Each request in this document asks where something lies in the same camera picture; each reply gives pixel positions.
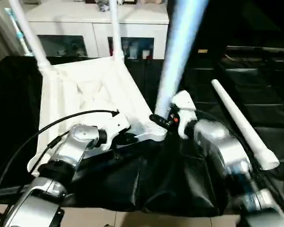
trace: tiled floor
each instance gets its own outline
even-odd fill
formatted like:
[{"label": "tiled floor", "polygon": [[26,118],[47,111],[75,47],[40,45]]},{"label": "tiled floor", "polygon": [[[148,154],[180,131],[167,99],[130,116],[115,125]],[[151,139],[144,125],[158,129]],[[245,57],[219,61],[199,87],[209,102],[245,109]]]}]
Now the tiled floor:
[{"label": "tiled floor", "polygon": [[[0,205],[3,212],[5,205]],[[99,208],[64,208],[61,227],[235,227],[239,216],[184,218],[142,212],[114,212]]]}]

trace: black table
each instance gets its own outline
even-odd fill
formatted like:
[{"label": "black table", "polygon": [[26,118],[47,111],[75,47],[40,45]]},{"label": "black table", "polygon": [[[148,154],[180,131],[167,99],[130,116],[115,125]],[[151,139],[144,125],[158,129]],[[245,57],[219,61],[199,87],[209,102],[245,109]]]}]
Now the black table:
[{"label": "black table", "polygon": [[[81,61],[49,58],[52,64]],[[162,61],[126,61],[151,110],[154,110]],[[197,109],[222,120],[240,134],[210,81],[218,79],[281,164],[259,176],[284,208],[284,63],[272,61],[187,64],[180,89]],[[39,121],[42,78],[34,58],[7,57],[0,62],[0,170]],[[27,162],[36,140],[15,159],[4,187],[29,183]],[[11,188],[0,201],[10,198]],[[221,215],[228,203],[224,184],[206,154],[190,140],[169,133],[164,142],[144,141],[85,160],[69,189],[65,206],[142,210],[176,216]]]}]

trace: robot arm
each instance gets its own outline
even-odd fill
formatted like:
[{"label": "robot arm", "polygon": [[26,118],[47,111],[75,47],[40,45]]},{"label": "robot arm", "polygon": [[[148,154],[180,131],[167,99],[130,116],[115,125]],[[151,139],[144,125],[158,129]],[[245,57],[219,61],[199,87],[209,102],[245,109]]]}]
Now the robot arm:
[{"label": "robot arm", "polygon": [[64,215],[60,204],[86,150],[95,147],[108,150],[113,138],[127,128],[129,123],[121,113],[102,129],[84,124],[74,125],[48,163],[39,167],[40,175],[32,181],[28,190],[8,213],[3,226],[60,226]]},{"label": "robot arm", "polygon": [[238,199],[239,227],[284,227],[284,213],[268,189],[261,189],[252,174],[252,165],[241,145],[220,122],[197,119],[195,105],[186,91],[173,99],[179,115],[178,133],[192,138],[212,160],[222,180],[230,180],[230,194]]}]

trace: white plastic pole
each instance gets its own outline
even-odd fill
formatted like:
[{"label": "white plastic pole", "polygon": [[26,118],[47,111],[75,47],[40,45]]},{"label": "white plastic pole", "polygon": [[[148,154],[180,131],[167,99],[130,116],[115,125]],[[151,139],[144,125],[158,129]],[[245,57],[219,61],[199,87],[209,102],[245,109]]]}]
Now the white plastic pole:
[{"label": "white plastic pole", "polygon": [[109,0],[109,10],[113,26],[114,58],[121,58],[122,60],[124,60],[124,54],[121,47],[120,26],[116,0]]},{"label": "white plastic pole", "polygon": [[212,80],[212,85],[219,97],[223,101],[226,109],[230,113],[231,117],[235,121],[237,127],[242,132],[246,142],[253,151],[255,158],[262,166],[263,170],[271,170],[279,166],[280,162],[275,154],[269,150],[265,143],[261,140],[257,132],[250,125],[240,109],[236,106],[231,97],[227,94],[225,89],[219,83],[218,80]]},{"label": "white plastic pole", "polygon": [[32,51],[38,63],[38,67],[40,69],[49,68],[51,64],[46,58],[45,51],[41,45],[39,38],[29,26],[29,23],[20,4],[20,0],[9,0],[9,3],[13,10],[13,13],[17,18],[18,23],[20,24],[27,42],[32,48]]},{"label": "white plastic pole", "polygon": [[155,114],[167,118],[208,0],[177,0]]}]

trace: glass cabinet door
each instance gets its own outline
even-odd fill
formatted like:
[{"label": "glass cabinet door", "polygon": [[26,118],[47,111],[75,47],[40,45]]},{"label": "glass cabinet door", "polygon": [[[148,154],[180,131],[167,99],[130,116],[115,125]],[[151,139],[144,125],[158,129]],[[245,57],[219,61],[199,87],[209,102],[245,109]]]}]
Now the glass cabinet door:
[{"label": "glass cabinet door", "polygon": [[[113,53],[111,24],[94,23],[99,57]],[[126,59],[164,59],[168,25],[120,24],[121,46]]]},{"label": "glass cabinet door", "polygon": [[99,57],[91,23],[29,22],[47,56]]},{"label": "glass cabinet door", "polygon": [[[108,37],[109,53],[113,55],[113,38]],[[125,59],[152,59],[154,38],[121,37]]]},{"label": "glass cabinet door", "polygon": [[81,35],[38,35],[47,56],[87,57],[87,51]]}]

